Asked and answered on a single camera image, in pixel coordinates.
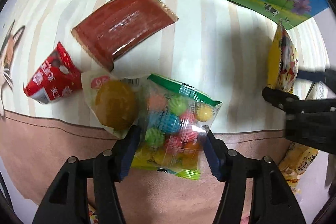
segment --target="red gumball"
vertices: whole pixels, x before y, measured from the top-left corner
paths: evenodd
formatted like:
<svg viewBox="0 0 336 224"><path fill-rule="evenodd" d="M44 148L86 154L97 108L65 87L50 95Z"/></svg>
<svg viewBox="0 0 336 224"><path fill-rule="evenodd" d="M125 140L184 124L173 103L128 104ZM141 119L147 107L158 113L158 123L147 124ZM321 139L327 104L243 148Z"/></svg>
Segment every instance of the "red gumball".
<svg viewBox="0 0 336 224"><path fill-rule="evenodd" d="M175 154L178 153L180 150L180 147L183 146L183 143L181 142L181 137L179 136L173 136L171 135L164 144L164 147L166 148L167 153L169 154Z"/></svg>
<svg viewBox="0 0 336 224"><path fill-rule="evenodd" d="M196 138L198 138L198 132L193 131L191 128L180 130L179 136L181 137L182 143L188 143L194 141Z"/></svg>
<svg viewBox="0 0 336 224"><path fill-rule="evenodd" d="M187 110L182 115L180 115L181 127L186 127L189 124L195 124L197 120L194 118L194 113Z"/></svg>

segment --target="blue gumball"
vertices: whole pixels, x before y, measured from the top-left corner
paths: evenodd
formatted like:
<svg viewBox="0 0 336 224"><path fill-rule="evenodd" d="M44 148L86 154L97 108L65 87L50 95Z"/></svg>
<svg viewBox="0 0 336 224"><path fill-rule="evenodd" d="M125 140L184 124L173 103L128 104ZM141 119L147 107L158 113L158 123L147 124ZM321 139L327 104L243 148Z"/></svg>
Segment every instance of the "blue gumball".
<svg viewBox="0 0 336 224"><path fill-rule="evenodd" d="M159 119L158 126L162 132L165 132L167 134L173 134L178 133L178 131L180 130L180 124L181 121L179 117L169 112L163 112L162 116Z"/></svg>
<svg viewBox="0 0 336 224"><path fill-rule="evenodd" d="M150 112L148 117L148 128L158 127L162 112Z"/></svg>

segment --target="green gumball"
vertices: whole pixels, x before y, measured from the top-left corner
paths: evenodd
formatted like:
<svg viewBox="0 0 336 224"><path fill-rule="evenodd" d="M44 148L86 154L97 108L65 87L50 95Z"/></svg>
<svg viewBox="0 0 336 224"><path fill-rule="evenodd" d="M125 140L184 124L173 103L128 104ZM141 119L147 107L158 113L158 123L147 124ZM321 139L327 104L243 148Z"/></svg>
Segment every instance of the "green gumball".
<svg viewBox="0 0 336 224"><path fill-rule="evenodd" d="M145 142L153 148L162 146L165 142L165 134L158 128L151 127L147 129Z"/></svg>
<svg viewBox="0 0 336 224"><path fill-rule="evenodd" d="M168 108L171 113L179 116L187 110L188 101L183 96L173 96L168 103Z"/></svg>

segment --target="candy bag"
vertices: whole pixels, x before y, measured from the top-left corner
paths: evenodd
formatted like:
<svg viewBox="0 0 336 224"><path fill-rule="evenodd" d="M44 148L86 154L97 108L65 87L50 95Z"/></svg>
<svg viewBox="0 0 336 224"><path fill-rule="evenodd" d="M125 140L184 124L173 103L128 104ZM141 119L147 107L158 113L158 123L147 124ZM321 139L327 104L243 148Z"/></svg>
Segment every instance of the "candy bag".
<svg viewBox="0 0 336 224"><path fill-rule="evenodd" d="M156 74L147 80L147 130L132 167L198 180L202 143L222 103Z"/></svg>
<svg viewBox="0 0 336 224"><path fill-rule="evenodd" d="M279 169L285 177L293 193L298 193L297 184L319 151L302 144L292 142L279 164Z"/></svg>
<svg viewBox="0 0 336 224"><path fill-rule="evenodd" d="M39 103L48 104L80 89L81 72L72 63L61 42L58 42L23 91Z"/></svg>
<svg viewBox="0 0 336 224"><path fill-rule="evenodd" d="M268 54L267 86L293 93L293 85L298 70L295 45L280 20L271 49Z"/></svg>
<svg viewBox="0 0 336 224"><path fill-rule="evenodd" d="M140 85L129 85L128 79L119 80L103 69L84 72L81 79L85 102L106 131L123 139L133 124L146 129L138 122L140 115L146 114L141 111L145 103Z"/></svg>

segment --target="gumball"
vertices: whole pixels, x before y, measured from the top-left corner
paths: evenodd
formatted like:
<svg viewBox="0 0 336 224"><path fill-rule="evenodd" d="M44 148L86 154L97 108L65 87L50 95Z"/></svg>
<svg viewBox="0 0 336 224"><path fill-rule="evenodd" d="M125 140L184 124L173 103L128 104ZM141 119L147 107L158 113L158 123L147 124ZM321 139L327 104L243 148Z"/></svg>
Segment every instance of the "gumball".
<svg viewBox="0 0 336 224"><path fill-rule="evenodd" d="M179 132L182 143L188 143L194 141L198 137L198 132L194 131L190 125L185 129L181 129Z"/></svg>
<svg viewBox="0 0 336 224"><path fill-rule="evenodd" d="M187 107L188 101L186 100L186 98L180 95L174 95L168 103L169 111L177 116L184 113Z"/></svg>
<svg viewBox="0 0 336 224"><path fill-rule="evenodd" d="M149 111L164 111L167 105L167 99L161 94L153 93L147 100L147 107Z"/></svg>
<svg viewBox="0 0 336 224"><path fill-rule="evenodd" d="M150 146L150 147L160 147L161 145L164 144L165 141L165 135L162 133L161 130L152 127L147 129L146 131L146 136L145 136L145 142Z"/></svg>
<svg viewBox="0 0 336 224"><path fill-rule="evenodd" d="M158 127L162 132L173 134L180 130L180 119L171 113L162 113L159 118Z"/></svg>
<svg viewBox="0 0 336 224"><path fill-rule="evenodd" d="M164 144L167 153L176 154L179 152L179 147L182 147L183 143L181 142L181 137L170 136Z"/></svg>
<svg viewBox="0 0 336 224"><path fill-rule="evenodd" d="M206 122L212 118L212 108L205 104L198 104L196 107L196 119Z"/></svg>
<svg viewBox="0 0 336 224"><path fill-rule="evenodd" d="M184 145L185 149L192 149L192 150L202 150L202 147L199 142L188 142Z"/></svg>
<svg viewBox="0 0 336 224"><path fill-rule="evenodd" d="M150 112L148 115L148 128L157 127L160 122L162 112Z"/></svg>
<svg viewBox="0 0 336 224"><path fill-rule="evenodd" d="M197 170L198 151L194 154L185 155L182 159L182 168L188 170Z"/></svg>
<svg viewBox="0 0 336 224"><path fill-rule="evenodd" d="M135 152L134 157L139 158L140 160L150 160L153 156L153 148L150 148L146 144L142 145Z"/></svg>
<svg viewBox="0 0 336 224"><path fill-rule="evenodd" d="M165 149L160 148L156 151L156 153L153 156L153 160L161 166L171 166L173 162L173 156L171 154L168 154Z"/></svg>
<svg viewBox="0 0 336 224"><path fill-rule="evenodd" d="M187 124L196 123L196 119L194 118L194 113L191 111L186 111L183 114L181 114L179 117L181 119L182 126L187 125Z"/></svg>

